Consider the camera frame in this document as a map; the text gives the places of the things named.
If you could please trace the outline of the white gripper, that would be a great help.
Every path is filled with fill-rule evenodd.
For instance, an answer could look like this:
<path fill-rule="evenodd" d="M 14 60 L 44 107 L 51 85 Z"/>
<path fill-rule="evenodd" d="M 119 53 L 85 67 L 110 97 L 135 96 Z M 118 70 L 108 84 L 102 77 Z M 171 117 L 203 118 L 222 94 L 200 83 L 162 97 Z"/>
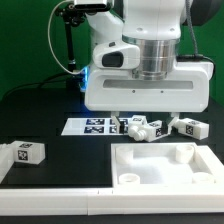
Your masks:
<path fill-rule="evenodd" d="M 134 79 L 130 70 L 93 67 L 85 92 L 85 105 L 92 111 L 202 112 L 208 106 L 211 62 L 177 62 L 167 77 L 158 81 Z M 111 113 L 116 133 L 121 133 L 119 113 Z M 179 120 L 171 113 L 166 134 Z"/>

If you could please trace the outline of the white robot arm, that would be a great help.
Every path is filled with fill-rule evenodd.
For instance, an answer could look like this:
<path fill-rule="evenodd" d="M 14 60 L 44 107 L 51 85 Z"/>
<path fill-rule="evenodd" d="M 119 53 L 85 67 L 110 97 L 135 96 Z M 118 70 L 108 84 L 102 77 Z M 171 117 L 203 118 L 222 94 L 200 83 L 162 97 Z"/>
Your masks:
<path fill-rule="evenodd" d="M 88 18 L 103 36 L 93 50 L 85 93 L 90 110 L 202 112 L 208 106 L 212 62 L 179 55 L 181 27 L 200 26 L 223 0 L 124 0 L 124 17 Z"/>

